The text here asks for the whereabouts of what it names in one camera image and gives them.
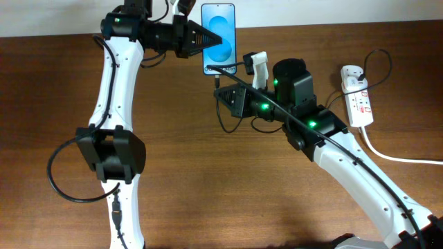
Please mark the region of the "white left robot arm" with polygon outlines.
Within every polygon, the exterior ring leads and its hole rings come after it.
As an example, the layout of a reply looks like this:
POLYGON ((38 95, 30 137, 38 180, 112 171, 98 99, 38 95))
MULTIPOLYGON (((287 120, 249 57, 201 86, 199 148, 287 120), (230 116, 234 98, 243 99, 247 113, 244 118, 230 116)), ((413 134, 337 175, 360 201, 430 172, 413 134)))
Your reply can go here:
POLYGON ((60 145, 48 159, 51 187, 74 203, 107 201, 111 248, 145 248, 138 213, 138 183, 145 168, 146 147, 133 132, 132 106, 138 70, 159 65, 172 51, 188 58, 220 45, 219 35, 188 19, 194 1, 167 1, 172 23, 152 19, 151 1, 125 1, 109 12, 93 37, 104 51, 98 100, 87 127, 60 145), (105 193, 80 199, 65 194, 55 183, 52 164, 64 148, 76 144, 96 173, 105 193))

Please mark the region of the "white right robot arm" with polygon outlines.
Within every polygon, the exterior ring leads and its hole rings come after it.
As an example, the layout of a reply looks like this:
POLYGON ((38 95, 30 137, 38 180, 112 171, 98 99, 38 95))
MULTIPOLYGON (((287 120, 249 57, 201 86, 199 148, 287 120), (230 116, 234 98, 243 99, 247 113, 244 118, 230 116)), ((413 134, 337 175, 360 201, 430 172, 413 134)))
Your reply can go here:
POLYGON ((272 92, 248 84, 219 66, 214 71, 235 80, 215 91, 219 100, 241 112, 282 123, 288 142, 324 169, 349 193, 379 230, 381 241, 344 234, 331 248, 441 248, 442 219, 402 191, 362 150, 347 125, 316 102, 311 73, 301 59, 273 67, 272 92))

